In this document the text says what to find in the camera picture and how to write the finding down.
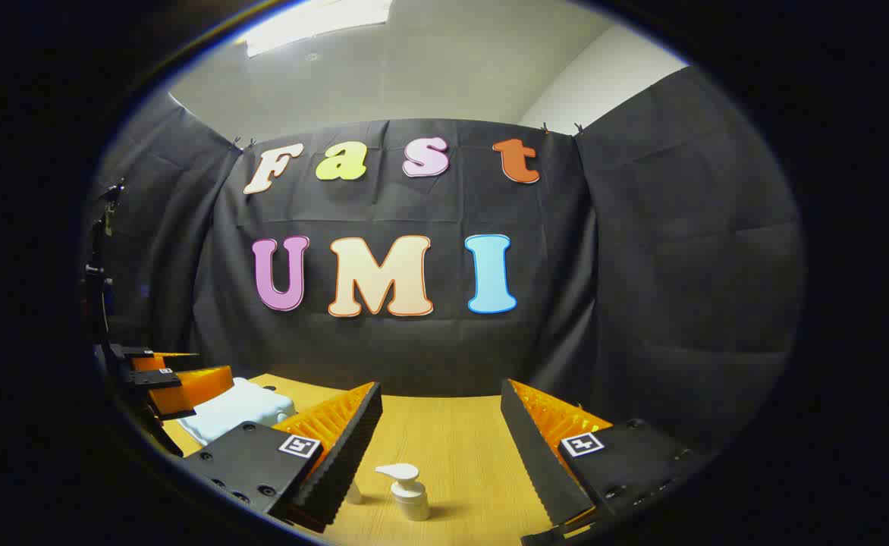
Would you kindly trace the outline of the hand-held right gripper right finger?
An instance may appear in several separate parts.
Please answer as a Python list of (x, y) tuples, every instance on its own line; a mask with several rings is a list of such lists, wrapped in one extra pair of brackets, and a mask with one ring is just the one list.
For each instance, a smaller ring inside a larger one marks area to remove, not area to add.
[(524, 544), (577, 544), (669, 497), (714, 459), (645, 419), (611, 424), (553, 395), (503, 380), (501, 412), (551, 529)]

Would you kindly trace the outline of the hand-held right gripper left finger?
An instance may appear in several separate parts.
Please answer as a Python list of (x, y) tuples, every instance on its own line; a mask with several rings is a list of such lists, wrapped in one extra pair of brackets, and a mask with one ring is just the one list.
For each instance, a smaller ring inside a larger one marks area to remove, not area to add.
[(323, 532), (357, 477), (382, 417), (382, 385), (369, 381), (267, 426), (243, 421), (181, 465), (265, 517)]

